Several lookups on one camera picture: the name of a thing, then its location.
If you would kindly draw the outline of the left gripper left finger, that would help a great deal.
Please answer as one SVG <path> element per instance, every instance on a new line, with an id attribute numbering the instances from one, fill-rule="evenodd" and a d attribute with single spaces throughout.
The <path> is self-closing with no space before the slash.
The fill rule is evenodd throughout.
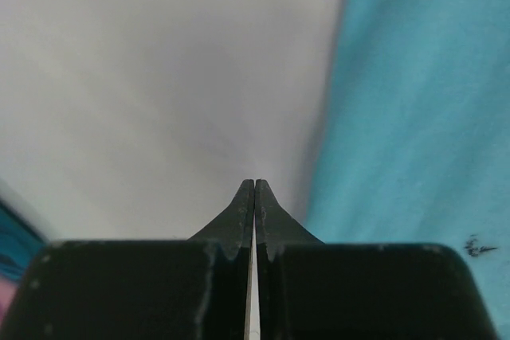
<path id="1" fill-rule="evenodd" d="M 67 240 L 33 259 L 4 339 L 246 339 L 254 183 L 187 240 Z"/>

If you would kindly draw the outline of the turquoise t shirt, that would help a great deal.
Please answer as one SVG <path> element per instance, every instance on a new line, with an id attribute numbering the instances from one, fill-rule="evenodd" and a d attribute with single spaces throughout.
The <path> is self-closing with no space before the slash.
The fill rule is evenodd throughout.
<path id="1" fill-rule="evenodd" d="M 344 0 L 306 216 L 462 254 L 509 336 L 509 0 Z"/>

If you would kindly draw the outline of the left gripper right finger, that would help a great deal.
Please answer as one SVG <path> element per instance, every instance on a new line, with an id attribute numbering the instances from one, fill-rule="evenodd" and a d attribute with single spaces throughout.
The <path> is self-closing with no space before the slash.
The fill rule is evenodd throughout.
<path id="1" fill-rule="evenodd" d="M 263 339 L 495 339 L 462 258 L 439 244 L 325 244 L 255 184 Z"/>

